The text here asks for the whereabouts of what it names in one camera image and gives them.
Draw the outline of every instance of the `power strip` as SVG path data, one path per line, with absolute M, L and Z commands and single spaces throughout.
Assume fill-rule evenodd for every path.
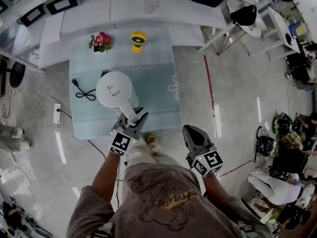
M 60 123 L 60 112 L 57 112 L 57 109 L 60 110 L 60 103 L 55 103 L 54 104 L 54 117 L 53 117 L 53 122 L 56 124 L 56 125 L 59 125 Z

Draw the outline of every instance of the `black cable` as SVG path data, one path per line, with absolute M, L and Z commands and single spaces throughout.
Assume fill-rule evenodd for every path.
M 88 142 L 89 142 L 93 147 L 95 147 L 98 151 L 100 151 L 100 153 L 101 153 L 101 154 L 104 156 L 104 158 L 106 159 L 104 153 L 103 153 L 101 150 L 99 150 L 92 142 L 90 142 L 90 140 L 88 140 Z
M 77 98 L 86 97 L 86 98 L 87 98 L 88 100 L 90 100 L 90 101 L 95 101 L 95 100 L 96 100 L 96 96 L 93 95 L 93 94 L 90 94 L 91 92 L 94 92 L 95 89 L 90 90 L 90 91 L 87 92 L 87 93 L 84 93 L 84 92 L 79 88 L 79 86 L 77 86 L 77 88 L 82 92 L 82 93 L 76 93 L 76 94 L 75 94 L 75 96 L 76 96 Z
M 88 100 L 90 100 L 90 101 L 95 101 L 95 100 L 96 100 L 96 96 L 93 95 L 93 94 L 90 94 L 91 92 L 94 92 L 95 89 L 90 90 L 89 92 L 85 93 L 85 92 L 79 87 L 78 82 L 77 82 L 76 79 L 72 79 L 72 80 L 71 80 L 71 86 L 76 86 L 76 87 L 79 89 L 79 91 L 81 91 L 81 93 L 76 93 L 76 94 L 75 94 L 75 96 L 76 96 L 77 98 L 86 97 L 86 98 L 87 98 Z
M 118 172 L 117 172 L 117 177 L 116 177 L 116 181 L 117 181 L 117 193 L 116 193 L 116 197 L 117 197 L 117 206 L 118 208 L 120 207 L 120 202 L 119 202 L 119 197 L 118 197 L 118 191 L 119 191 L 119 182 L 120 182 L 120 179 L 119 179 L 119 173 L 120 173 L 120 160 L 119 160 L 119 168 L 118 168 Z
M 62 111 L 62 110 L 60 110 L 60 109 L 56 109 L 56 111 L 57 112 L 62 112 L 62 113 L 64 113 L 65 115 L 67 115 L 69 118 L 71 118 L 71 119 L 73 119 L 73 117 L 71 117 L 68 113 L 66 113 L 66 112 L 64 112 L 64 111 Z M 102 155 L 103 155 L 103 157 L 106 159 L 106 157 L 105 157 L 105 155 L 104 155 L 104 153 L 101 151 L 101 150 L 99 150 L 99 148 L 96 146 L 96 145 L 94 145 L 90 140 L 88 140 L 88 142 L 93 146 L 93 147 L 95 147 Z M 118 187 L 119 187 L 119 182 L 120 181 L 123 181 L 123 180 L 120 180 L 119 179 L 119 172 L 120 172 L 120 162 L 119 162 L 119 171 L 117 172 L 117 176 L 116 176 L 116 181 L 117 181 L 117 189 L 118 189 Z
M 57 112 L 62 112 L 64 113 L 65 115 L 67 115 L 69 118 L 73 119 L 73 117 L 69 116 L 67 113 L 65 113 L 63 110 L 60 110 L 60 109 L 56 109 Z

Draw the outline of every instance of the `flower pot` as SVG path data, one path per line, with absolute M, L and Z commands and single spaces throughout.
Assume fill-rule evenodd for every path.
M 99 47 L 94 45 L 94 52 L 100 52 L 100 50 L 98 49 Z

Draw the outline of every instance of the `black helmet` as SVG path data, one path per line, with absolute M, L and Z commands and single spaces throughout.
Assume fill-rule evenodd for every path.
M 259 136 L 260 129 L 265 131 L 266 135 Z M 260 153 L 261 155 L 268 157 L 272 156 L 275 152 L 276 142 L 275 139 L 269 137 L 267 135 L 266 130 L 264 130 L 263 126 L 260 126 L 257 131 L 257 145 L 256 145 L 256 153 Z
M 293 123 L 292 130 L 295 131 L 297 134 L 302 132 L 302 123 L 299 120 L 296 120 Z
M 292 130 L 292 120 L 288 115 L 281 113 L 274 119 L 275 134 L 286 135 Z

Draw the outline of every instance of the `concrete floor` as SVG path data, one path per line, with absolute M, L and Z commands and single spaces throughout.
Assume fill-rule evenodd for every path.
M 218 177 L 253 159 L 256 130 L 264 121 L 271 124 L 275 113 L 286 112 L 293 118 L 296 112 L 312 111 L 311 93 L 298 90 L 284 77 L 284 59 L 269 61 L 267 53 L 248 56 L 245 47 L 250 50 L 263 44 L 262 39 L 244 36 L 220 56 L 211 46 L 204 53 L 192 47 L 173 48 L 183 124 L 200 127 L 214 141 L 224 162 Z M 211 76 L 214 110 L 203 54 Z M 68 66 L 68 62 L 54 65 L 47 68 L 46 74 L 27 70 L 20 89 L 54 96 L 70 114 Z M 6 107 L 7 95 L 8 91 L 0 99 L 0 104 L 5 103 Z M 14 194 L 17 202 L 43 227 L 64 237 L 77 201 L 77 190 L 91 184 L 103 157 L 87 141 L 75 138 L 68 117 L 64 116 L 63 129 L 53 124 L 53 99 L 43 99 L 42 106 L 38 106 L 38 101 L 37 96 L 27 92 L 23 103 L 21 92 L 13 91 L 8 119 L 10 125 L 23 127 L 32 142 L 30 150 L 14 156 L 15 165 L 30 179 L 34 195 L 26 176 L 4 152 L 0 155 L 1 191 L 4 195 Z M 66 164 L 61 162 L 56 134 L 60 135 Z M 106 154 L 107 140 L 100 138 L 92 142 Z M 188 166 L 181 130 L 171 131 L 158 140 L 167 154 Z M 254 168 L 253 161 L 248 162 L 219 180 L 230 194 L 244 196 L 249 188 L 247 176 Z M 115 197 L 112 204 L 115 209 Z

